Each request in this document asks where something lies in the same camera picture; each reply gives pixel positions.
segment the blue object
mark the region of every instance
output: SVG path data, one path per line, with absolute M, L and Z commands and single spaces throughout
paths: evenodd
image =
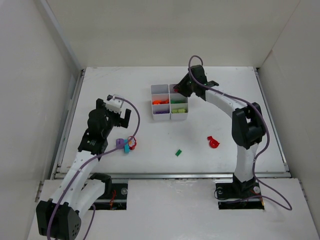
M 129 144 L 124 145 L 124 153 L 128 154 L 129 152 L 130 152 Z

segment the red object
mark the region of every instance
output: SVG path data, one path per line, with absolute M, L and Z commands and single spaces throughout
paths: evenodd
M 169 99 L 167 99 L 167 100 L 165 100 L 165 101 L 156 100 L 156 101 L 153 101 L 153 102 L 152 102 L 153 105 L 168 104 L 168 103 L 169 103 Z
M 158 104 L 161 104 L 161 103 L 162 103 L 161 100 L 157 100 L 157 101 L 153 101 L 153 102 L 152 102 L 153 105 L 158 105 Z
M 212 136 L 208 136 L 206 139 L 208 139 L 210 142 L 209 142 L 209 145 L 210 147 L 212 147 L 213 149 L 216 149 L 220 142 L 218 142 L 217 140 L 215 140 Z
M 109 204 L 110 204 L 110 210 L 112 210 L 112 206 L 114 205 L 114 201 L 115 201 L 116 195 L 117 195 L 116 190 L 113 190 L 113 192 L 112 192 L 112 198 L 111 198 L 111 200 L 110 200 L 110 202 L 109 202 Z
M 136 146 L 137 146 L 137 140 L 136 140 L 136 138 L 134 137 L 134 138 L 128 143 L 128 145 L 129 145 L 130 150 L 134 150 L 134 149 L 136 148 Z

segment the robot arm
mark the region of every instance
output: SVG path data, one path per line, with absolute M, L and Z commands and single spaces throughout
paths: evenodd
M 219 90 L 220 92 L 225 92 L 219 86 L 215 86 L 214 88 Z M 205 91 L 205 100 L 206 102 L 217 106 L 230 118 L 233 117 L 233 112 L 236 109 L 242 109 L 246 107 L 244 103 L 225 97 L 224 95 L 221 95 L 214 91 Z M 259 144 L 256 143 L 250 146 L 249 149 L 237 145 L 236 168 L 234 171 L 234 176 L 236 176 L 237 179 L 242 183 L 250 181 L 254 177 L 252 173 L 252 165 L 254 163 L 254 157 L 256 155 L 258 145 Z
M 207 81 L 205 71 L 201 65 L 192 66 L 191 72 L 201 84 L 207 87 L 213 87 L 224 93 L 217 82 Z M 192 93 L 195 93 L 198 97 L 206 102 L 214 104 L 232 118 L 232 138 L 237 144 L 236 168 L 233 174 L 232 183 L 216 184 L 217 189 L 224 189 L 223 194 L 218 194 L 218 199 L 242 199 L 250 197 L 253 187 L 258 185 L 253 176 L 254 158 L 258 145 L 262 141 L 263 135 L 266 133 L 266 130 L 255 111 L 242 102 L 228 98 L 223 94 L 210 91 L 197 84 L 189 74 L 174 86 L 173 89 L 185 97 L 190 97 Z M 253 105 L 261 113 L 260 106 L 255 102 Z
M 40 235 L 46 236 L 49 220 L 59 199 L 62 197 L 71 179 L 75 177 L 67 189 L 57 212 L 53 218 L 50 236 L 54 239 L 74 240 L 81 227 L 81 219 L 90 206 L 102 195 L 111 192 L 112 180 L 110 176 L 95 173 L 87 181 L 93 168 L 99 163 L 96 158 L 83 166 L 89 159 L 105 152 L 109 136 L 113 127 L 127 128 L 131 110 L 126 109 L 124 118 L 121 118 L 122 100 L 108 96 L 107 101 L 96 100 L 96 107 L 89 113 L 88 129 L 85 131 L 75 160 L 63 179 L 59 188 L 48 201 L 40 201 L 36 207 L 36 217 Z

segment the orange object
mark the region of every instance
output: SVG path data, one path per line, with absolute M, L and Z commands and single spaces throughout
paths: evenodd
M 153 102 L 152 102 L 153 105 L 158 105 L 158 104 L 161 104 L 161 103 L 162 103 L 161 100 L 157 100 L 157 101 L 153 101 Z
M 169 103 L 169 99 L 167 99 L 167 100 L 165 100 L 165 101 L 156 100 L 156 101 L 153 101 L 153 102 L 152 102 L 153 105 L 168 104 L 168 103 Z

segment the green block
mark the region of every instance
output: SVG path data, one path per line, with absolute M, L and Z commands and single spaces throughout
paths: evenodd
M 171 104 L 184 104 L 183 100 L 171 100 Z
M 179 108 L 178 109 L 178 114 L 185 114 L 186 112 L 187 112 L 187 110 L 184 109 L 184 108 Z
M 182 151 L 179 149 L 176 153 L 175 153 L 175 155 L 177 156 L 177 157 L 179 157 L 179 155 L 182 153 Z

